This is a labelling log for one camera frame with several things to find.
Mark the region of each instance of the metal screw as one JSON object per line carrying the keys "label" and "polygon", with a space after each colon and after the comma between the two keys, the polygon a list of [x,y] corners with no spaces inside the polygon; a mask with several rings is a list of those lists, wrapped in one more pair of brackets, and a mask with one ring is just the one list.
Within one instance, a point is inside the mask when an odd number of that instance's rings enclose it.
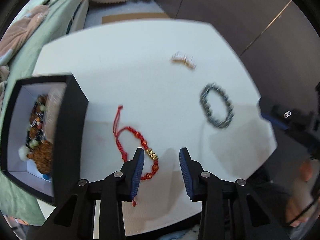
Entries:
{"label": "metal screw", "polygon": [[238,185],[244,186],[245,185],[245,180],[244,179],[238,179],[237,180]]}
{"label": "metal screw", "polygon": [[84,186],[85,184],[87,184],[87,181],[85,179],[81,179],[78,181],[79,186]]}
{"label": "metal screw", "polygon": [[113,174],[113,176],[115,176],[116,178],[120,178],[120,177],[122,177],[122,175],[123,175],[122,171],[116,171],[116,172]]}
{"label": "metal screw", "polygon": [[201,176],[204,178],[208,178],[208,177],[210,177],[210,173],[207,171],[203,171],[203,172],[201,172]]}

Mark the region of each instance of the tabletop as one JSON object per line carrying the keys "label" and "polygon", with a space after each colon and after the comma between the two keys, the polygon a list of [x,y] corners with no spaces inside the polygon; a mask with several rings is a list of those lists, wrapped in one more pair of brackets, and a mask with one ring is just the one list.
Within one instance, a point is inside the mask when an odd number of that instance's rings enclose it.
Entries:
{"label": "tabletop", "polygon": [[[181,51],[196,68],[173,63]],[[186,194],[179,150],[218,178],[247,179],[276,148],[271,125],[259,116],[260,95],[246,68],[210,24],[173,20],[134,20],[85,29],[45,45],[34,75],[71,72],[89,100],[82,150],[81,178],[104,179],[123,162],[112,133],[123,105],[120,127],[140,131],[159,156],[159,171],[140,183],[137,206],[123,203],[126,235],[156,230],[201,211]],[[226,129],[207,122],[199,104],[201,90],[217,83],[229,95],[234,118]],[[223,101],[208,95],[213,115],[226,115]],[[119,137],[131,159],[139,141]],[[146,156],[143,173],[151,170]],[[99,225],[95,219],[95,237]]]}

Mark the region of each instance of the red string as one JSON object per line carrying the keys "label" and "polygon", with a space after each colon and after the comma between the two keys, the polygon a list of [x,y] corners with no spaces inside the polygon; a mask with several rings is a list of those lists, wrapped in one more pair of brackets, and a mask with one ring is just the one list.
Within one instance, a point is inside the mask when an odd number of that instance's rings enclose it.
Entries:
{"label": "red string", "polygon": [[[118,125],[119,125],[119,120],[120,120],[120,112],[123,109],[123,106],[118,106],[118,111],[116,113],[116,117],[115,120],[113,122],[113,135],[115,136],[116,139],[116,145],[121,153],[121,158],[123,159],[124,162],[128,161],[128,154],[125,152],[125,150],[123,149],[120,141],[119,141],[119,135],[127,130],[129,132],[131,132],[137,139],[140,140],[141,146],[145,149],[145,150],[151,150],[148,148],[148,142],[144,139],[144,137],[141,135],[140,132],[138,132],[137,130],[135,130],[134,128],[130,127],[130,126],[125,126],[122,129],[120,129],[118,131]],[[156,172],[158,171],[159,166],[158,166],[158,160],[154,160],[154,163],[152,165],[152,171],[151,173],[146,173],[145,176],[142,176],[140,178],[140,180],[145,180],[145,179],[151,179],[152,176],[154,176],[156,174]],[[132,200],[132,206],[136,206],[137,203],[134,201],[134,199]]]}

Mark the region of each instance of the red bracelet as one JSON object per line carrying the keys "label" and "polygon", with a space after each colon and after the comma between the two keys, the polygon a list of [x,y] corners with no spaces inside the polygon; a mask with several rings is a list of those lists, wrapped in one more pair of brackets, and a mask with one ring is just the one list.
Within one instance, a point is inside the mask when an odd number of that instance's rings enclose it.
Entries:
{"label": "red bracelet", "polygon": [[[158,156],[151,148],[148,147],[148,142],[144,139],[144,137],[141,135],[141,133],[138,132],[137,130],[135,130],[134,128],[132,128],[130,126],[125,126],[124,128],[122,128],[118,131],[118,124],[119,124],[119,120],[120,120],[120,111],[122,108],[123,108],[123,106],[118,106],[118,111],[117,111],[115,120],[113,122],[113,134],[116,138],[117,147],[118,147],[119,151],[121,152],[121,157],[124,162],[126,162],[128,160],[128,154],[124,151],[124,149],[119,141],[120,133],[122,133],[124,130],[127,130],[127,131],[131,132],[135,136],[135,138],[140,140],[142,148],[145,149],[145,151],[147,152],[149,157],[153,160],[152,171],[146,173],[144,176],[142,176],[140,178],[140,180],[151,179],[152,176],[154,176],[156,174],[156,172],[159,170]],[[132,205],[136,206],[136,204],[137,203],[134,200],[132,200]]]}

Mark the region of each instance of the open box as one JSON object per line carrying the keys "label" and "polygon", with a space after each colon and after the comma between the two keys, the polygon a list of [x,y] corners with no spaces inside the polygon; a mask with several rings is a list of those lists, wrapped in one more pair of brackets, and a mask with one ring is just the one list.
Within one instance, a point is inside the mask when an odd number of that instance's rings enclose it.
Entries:
{"label": "open box", "polygon": [[[51,160],[51,179],[45,180],[33,160],[19,158],[25,145],[29,118],[39,95],[65,87],[56,117]],[[73,75],[39,76],[17,80],[4,115],[0,168],[12,182],[56,205],[80,179],[80,154],[88,100]]]}

